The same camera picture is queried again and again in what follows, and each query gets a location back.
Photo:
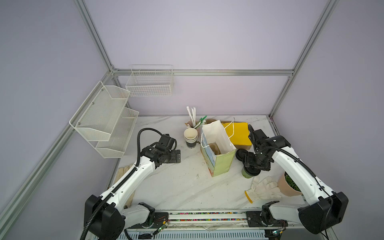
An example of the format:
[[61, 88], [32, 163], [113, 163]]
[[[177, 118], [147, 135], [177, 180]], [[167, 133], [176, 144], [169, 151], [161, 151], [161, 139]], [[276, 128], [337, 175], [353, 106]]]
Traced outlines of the green paper cup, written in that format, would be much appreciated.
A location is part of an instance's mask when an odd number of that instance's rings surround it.
[[258, 168], [255, 168], [254, 166], [250, 166], [248, 168], [243, 167], [242, 169], [242, 175], [246, 179], [250, 179], [255, 176], [258, 176], [260, 173], [261, 173], [261, 170]]

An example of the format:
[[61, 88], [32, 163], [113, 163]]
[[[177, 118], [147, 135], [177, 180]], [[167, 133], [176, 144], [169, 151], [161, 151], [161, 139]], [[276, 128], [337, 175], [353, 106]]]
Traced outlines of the single brown pulp cup carrier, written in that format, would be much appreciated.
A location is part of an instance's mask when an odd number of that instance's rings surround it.
[[220, 149], [219, 149], [219, 147], [218, 147], [218, 145], [216, 143], [209, 144], [209, 147], [211, 148], [211, 150], [213, 151], [213, 153], [215, 155], [220, 155], [221, 154], [221, 151], [220, 151]]

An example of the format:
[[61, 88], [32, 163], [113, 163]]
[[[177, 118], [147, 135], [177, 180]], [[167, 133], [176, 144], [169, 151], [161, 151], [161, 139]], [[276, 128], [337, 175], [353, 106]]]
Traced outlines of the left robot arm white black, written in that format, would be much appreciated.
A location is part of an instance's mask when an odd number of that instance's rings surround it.
[[135, 225], [151, 227], [155, 222], [155, 208], [145, 203], [126, 208], [126, 202], [160, 165], [181, 159], [181, 152], [176, 147], [177, 141], [163, 134], [158, 142], [138, 149], [137, 161], [128, 172], [100, 196], [91, 195], [86, 200], [84, 230], [80, 238], [84, 240], [91, 232], [101, 240], [115, 240]]

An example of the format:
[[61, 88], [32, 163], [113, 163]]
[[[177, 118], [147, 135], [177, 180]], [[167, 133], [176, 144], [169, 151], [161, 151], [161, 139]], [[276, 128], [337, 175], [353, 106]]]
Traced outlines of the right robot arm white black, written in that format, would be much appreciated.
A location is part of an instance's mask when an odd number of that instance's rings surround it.
[[[244, 177], [253, 178], [245, 196], [250, 203], [266, 200], [262, 205], [261, 224], [285, 226], [288, 222], [301, 224], [312, 234], [320, 234], [342, 222], [349, 199], [342, 192], [335, 192], [299, 158], [291, 144], [283, 136], [267, 137], [262, 130], [248, 126], [253, 152], [237, 150], [236, 158], [243, 163]], [[304, 204], [284, 204], [281, 195], [290, 194], [271, 177], [259, 178], [262, 171], [270, 171], [271, 164], [283, 168], [281, 177], [287, 177], [299, 188]]]

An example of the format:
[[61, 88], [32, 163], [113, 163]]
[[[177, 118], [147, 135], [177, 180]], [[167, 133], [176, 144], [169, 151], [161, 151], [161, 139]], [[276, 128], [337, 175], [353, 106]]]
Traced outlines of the white and green paper bag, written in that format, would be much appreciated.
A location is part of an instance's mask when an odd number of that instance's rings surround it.
[[231, 142], [234, 133], [233, 122], [223, 126], [221, 121], [217, 120], [202, 126], [201, 153], [212, 177], [230, 170], [236, 152], [236, 147]]

